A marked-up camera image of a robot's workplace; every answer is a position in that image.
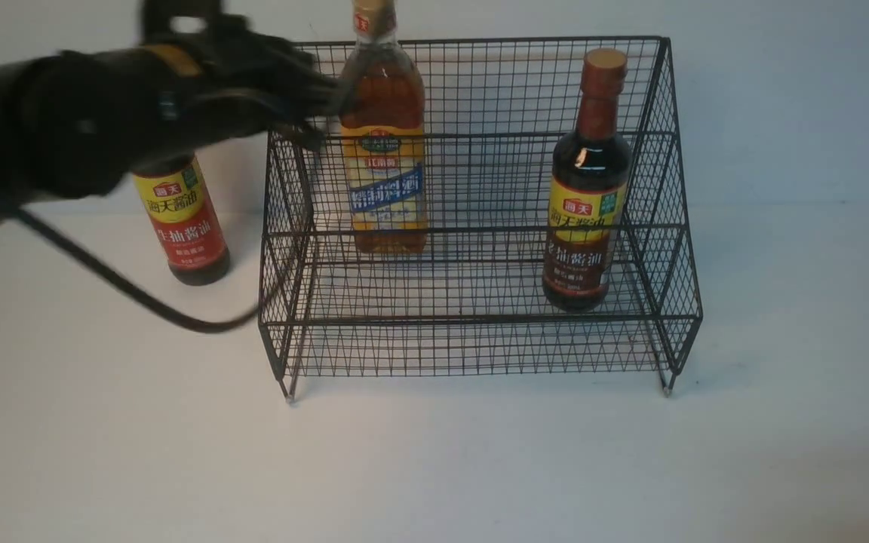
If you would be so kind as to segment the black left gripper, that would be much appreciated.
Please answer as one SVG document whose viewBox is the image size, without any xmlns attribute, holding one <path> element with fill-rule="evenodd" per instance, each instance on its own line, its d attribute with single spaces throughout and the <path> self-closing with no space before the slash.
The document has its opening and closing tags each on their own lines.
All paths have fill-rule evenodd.
<svg viewBox="0 0 869 543">
<path fill-rule="evenodd" d="M 285 38 L 254 32 L 223 1 L 142 1 L 139 23 L 144 45 L 177 46 L 203 69 L 207 89 L 184 112 L 221 100 L 254 104 L 264 128 L 318 152 L 327 138 L 321 116 L 351 104 L 352 80 L 323 73 L 317 55 Z"/>
</svg>

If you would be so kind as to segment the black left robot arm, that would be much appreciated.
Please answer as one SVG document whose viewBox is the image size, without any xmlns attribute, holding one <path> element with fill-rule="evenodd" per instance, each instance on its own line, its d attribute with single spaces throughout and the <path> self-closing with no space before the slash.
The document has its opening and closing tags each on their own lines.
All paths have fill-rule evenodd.
<svg viewBox="0 0 869 543">
<path fill-rule="evenodd" d="M 1 200 L 109 195 L 128 173 L 268 130 L 316 150 L 314 118 L 342 106 L 311 53 L 221 1 L 145 1 L 140 31 L 119 51 L 0 65 Z"/>
</svg>

